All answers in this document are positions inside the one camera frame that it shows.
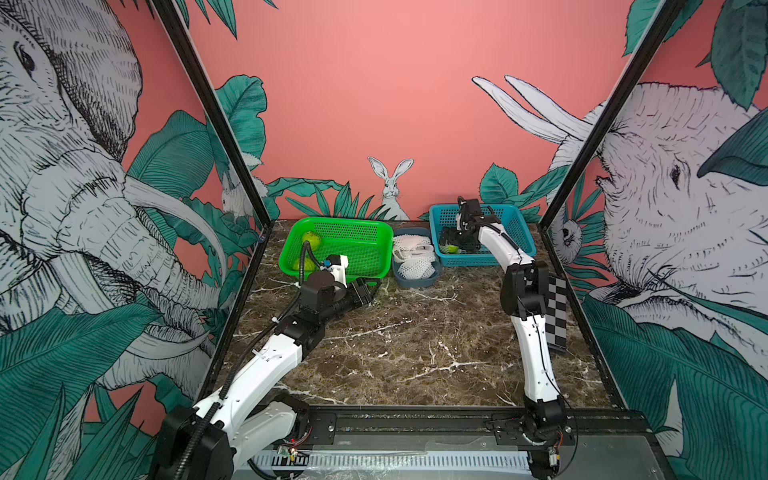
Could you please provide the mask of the green custard apple front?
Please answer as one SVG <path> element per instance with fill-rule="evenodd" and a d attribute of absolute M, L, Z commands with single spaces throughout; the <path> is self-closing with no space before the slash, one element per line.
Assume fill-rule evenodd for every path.
<path fill-rule="evenodd" d="M 301 265 L 304 266 L 305 273 L 313 272 L 317 270 L 316 264 L 309 257 L 306 257 L 304 259 L 304 263 L 301 263 L 301 259 L 297 258 L 292 264 L 292 269 L 295 271 L 299 271 Z"/>

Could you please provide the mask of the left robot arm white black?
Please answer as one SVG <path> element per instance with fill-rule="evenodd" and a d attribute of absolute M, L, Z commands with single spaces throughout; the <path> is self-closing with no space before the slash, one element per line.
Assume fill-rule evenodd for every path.
<path fill-rule="evenodd" d="M 149 478 L 230 479 L 274 443 L 295 446 L 308 439 L 307 406 L 289 395 L 267 395 L 320 343 L 330 321 L 369 305 L 380 285 L 365 277 L 343 285 L 326 272 L 313 273 L 218 390 L 166 415 Z"/>

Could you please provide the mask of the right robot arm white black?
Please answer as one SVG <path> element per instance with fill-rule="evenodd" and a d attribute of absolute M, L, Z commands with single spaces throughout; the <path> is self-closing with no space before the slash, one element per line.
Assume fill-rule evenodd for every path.
<path fill-rule="evenodd" d="M 567 423 L 565 400 L 555 381 L 546 339 L 549 272 L 507 233 L 500 219 L 486 214 L 477 199 L 457 198 L 454 227 L 441 231 L 440 245 L 464 252 L 487 249 L 504 271 L 500 304 L 510 316 L 524 372 L 526 427 L 535 432 Z"/>

